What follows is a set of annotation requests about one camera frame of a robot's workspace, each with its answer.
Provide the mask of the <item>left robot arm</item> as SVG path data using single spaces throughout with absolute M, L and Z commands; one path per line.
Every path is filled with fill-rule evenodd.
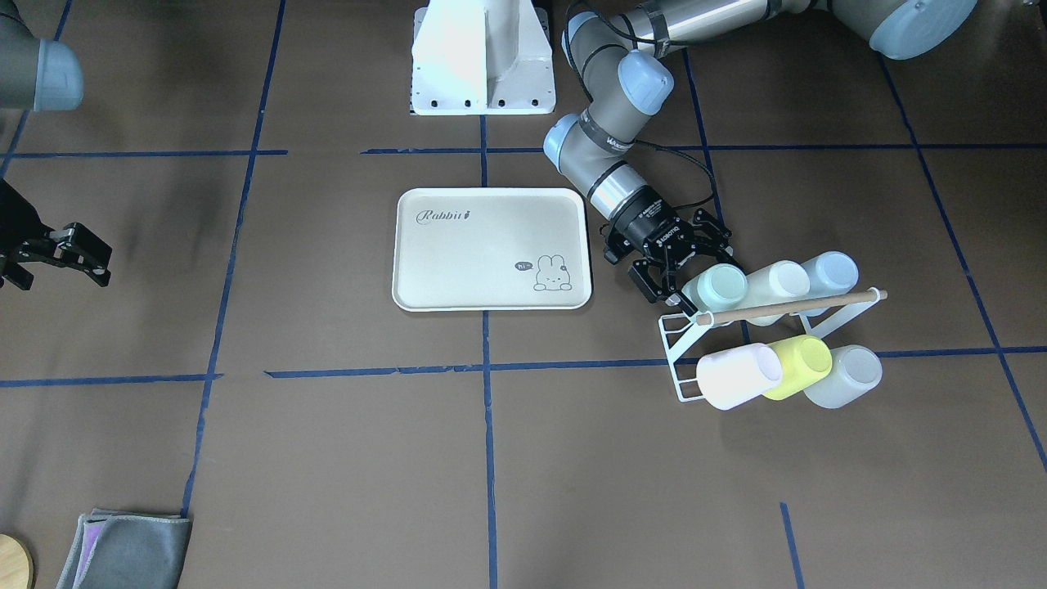
M 605 217 L 604 256 L 631 254 L 629 276 L 651 303 L 693 316 L 678 272 L 709 256 L 732 263 L 729 232 L 712 216 L 681 216 L 626 161 L 636 139 L 669 97 L 673 75 L 663 56 L 792 12 L 829 12 L 883 56 L 920 56 L 946 41 L 973 1 L 645 1 L 633 12 L 577 12 L 562 33 L 569 67 L 588 97 L 545 135 L 545 157 Z

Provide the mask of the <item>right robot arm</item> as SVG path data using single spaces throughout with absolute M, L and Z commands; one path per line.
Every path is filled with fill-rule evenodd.
M 74 110 L 83 99 L 83 71 L 70 47 L 34 36 L 12 1 L 1 3 L 1 103 L 4 109 Z M 111 280 L 111 246 L 86 225 L 55 230 L 8 182 L 1 182 L 2 284 L 30 290 L 27 263 L 71 268 L 101 287 Z

